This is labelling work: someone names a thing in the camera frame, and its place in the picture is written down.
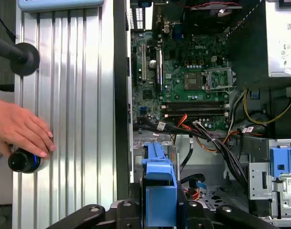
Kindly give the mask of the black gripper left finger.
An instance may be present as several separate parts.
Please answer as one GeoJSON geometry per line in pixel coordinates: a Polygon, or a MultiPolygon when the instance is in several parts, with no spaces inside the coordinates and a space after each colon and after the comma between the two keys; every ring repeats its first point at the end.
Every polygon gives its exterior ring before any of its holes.
{"type": "Polygon", "coordinates": [[[130,200],[118,200],[106,210],[87,205],[49,226],[50,229],[141,229],[139,206],[130,200]]]}

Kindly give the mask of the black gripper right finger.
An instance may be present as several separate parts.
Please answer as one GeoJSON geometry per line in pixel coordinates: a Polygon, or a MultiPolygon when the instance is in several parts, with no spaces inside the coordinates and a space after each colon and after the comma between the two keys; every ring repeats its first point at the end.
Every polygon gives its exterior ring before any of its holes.
{"type": "Polygon", "coordinates": [[[210,211],[199,201],[183,202],[184,229],[275,229],[265,222],[231,205],[222,205],[210,211]]]}

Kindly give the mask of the person's bare hand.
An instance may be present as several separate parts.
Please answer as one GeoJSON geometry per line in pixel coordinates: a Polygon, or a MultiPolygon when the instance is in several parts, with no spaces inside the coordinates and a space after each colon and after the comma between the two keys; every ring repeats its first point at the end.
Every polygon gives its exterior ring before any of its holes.
{"type": "Polygon", "coordinates": [[[9,145],[22,148],[39,157],[49,157],[56,149],[47,124],[29,110],[0,100],[0,153],[11,154],[9,145]]]}

